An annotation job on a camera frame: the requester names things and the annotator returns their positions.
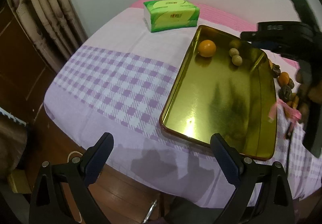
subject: brown fabric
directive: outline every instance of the brown fabric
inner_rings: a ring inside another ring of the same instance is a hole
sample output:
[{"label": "brown fabric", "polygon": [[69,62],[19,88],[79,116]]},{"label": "brown fabric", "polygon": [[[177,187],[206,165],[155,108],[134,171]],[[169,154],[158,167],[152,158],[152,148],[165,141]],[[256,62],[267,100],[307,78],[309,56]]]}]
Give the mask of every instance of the brown fabric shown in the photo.
[{"label": "brown fabric", "polygon": [[56,72],[86,35],[69,0],[7,0],[25,33]]},{"label": "brown fabric", "polygon": [[26,128],[0,113],[0,179],[18,165],[26,143]]}]

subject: wooden floor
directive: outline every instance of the wooden floor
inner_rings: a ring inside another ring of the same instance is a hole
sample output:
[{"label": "wooden floor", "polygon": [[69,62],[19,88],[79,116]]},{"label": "wooden floor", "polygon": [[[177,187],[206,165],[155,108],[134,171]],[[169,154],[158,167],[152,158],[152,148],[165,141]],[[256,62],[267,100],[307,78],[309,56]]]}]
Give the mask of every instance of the wooden floor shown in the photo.
[{"label": "wooden floor", "polygon": [[[34,124],[34,138],[26,165],[27,179],[31,188],[33,188],[43,161],[47,160],[52,164],[66,163],[67,156],[71,151],[84,153],[83,148],[74,143],[50,120],[44,108],[41,109]],[[68,184],[63,183],[63,187],[73,216],[76,221],[79,221],[78,210]],[[104,166],[100,177],[96,183],[89,186],[89,189],[112,224],[141,223],[152,202],[160,196],[158,191],[125,176],[108,165]],[[166,202],[170,199],[171,196],[165,198]],[[154,220],[158,217],[159,210],[156,207],[151,219]]]}]

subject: metal screw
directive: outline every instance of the metal screw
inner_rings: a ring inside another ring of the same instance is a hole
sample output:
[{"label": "metal screw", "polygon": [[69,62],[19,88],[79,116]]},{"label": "metal screw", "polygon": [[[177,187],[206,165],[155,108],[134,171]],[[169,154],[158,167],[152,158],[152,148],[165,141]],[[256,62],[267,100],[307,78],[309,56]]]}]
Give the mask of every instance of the metal screw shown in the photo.
[{"label": "metal screw", "polygon": [[72,161],[73,163],[78,163],[78,162],[80,161],[80,157],[73,157],[73,158],[71,159],[71,161]]},{"label": "metal screw", "polygon": [[280,162],[278,162],[278,161],[275,161],[275,162],[274,162],[274,165],[275,165],[275,167],[277,167],[277,168],[281,168],[281,167],[282,167],[282,164],[281,164]]},{"label": "metal screw", "polygon": [[247,164],[251,164],[252,161],[253,160],[251,158],[249,158],[249,157],[244,158],[244,162],[247,163]]},{"label": "metal screw", "polygon": [[41,166],[46,168],[49,165],[49,161],[44,161]]}]

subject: pink ribbon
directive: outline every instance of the pink ribbon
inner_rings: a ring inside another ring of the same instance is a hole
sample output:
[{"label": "pink ribbon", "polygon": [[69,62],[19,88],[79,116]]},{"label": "pink ribbon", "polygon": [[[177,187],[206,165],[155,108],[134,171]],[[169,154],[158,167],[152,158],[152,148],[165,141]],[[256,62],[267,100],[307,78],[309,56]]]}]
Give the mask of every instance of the pink ribbon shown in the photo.
[{"label": "pink ribbon", "polygon": [[270,119],[270,121],[272,122],[273,120],[275,120],[276,118],[276,112],[277,112],[277,105],[280,104],[282,105],[282,107],[284,107],[285,111],[287,111],[289,113],[290,116],[290,121],[291,121],[291,127],[290,130],[292,131],[296,122],[299,121],[302,118],[302,114],[301,112],[299,112],[296,109],[292,109],[291,107],[289,107],[284,101],[282,101],[281,99],[277,99],[275,104],[271,107],[269,113],[268,113],[268,117]]}]

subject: white cable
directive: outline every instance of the white cable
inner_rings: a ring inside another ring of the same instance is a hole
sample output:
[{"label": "white cable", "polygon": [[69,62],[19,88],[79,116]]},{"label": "white cable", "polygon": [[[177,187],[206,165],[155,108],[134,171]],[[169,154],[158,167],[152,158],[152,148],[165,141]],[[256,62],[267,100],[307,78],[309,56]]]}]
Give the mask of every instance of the white cable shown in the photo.
[{"label": "white cable", "polygon": [[[69,158],[70,158],[70,156],[72,155],[72,154],[74,154],[74,153],[78,153],[78,154],[80,154],[81,156],[83,156],[83,154],[81,154],[80,152],[78,152],[78,151],[72,151],[71,153],[69,153],[68,154],[68,157],[67,157],[67,163],[69,162]],[[80,214],[80,212],[78,211],[78,213],[79,213],[79,218],[81,219],[80,221],[78,221],[78,223],[82,223],[82,215]]]}]

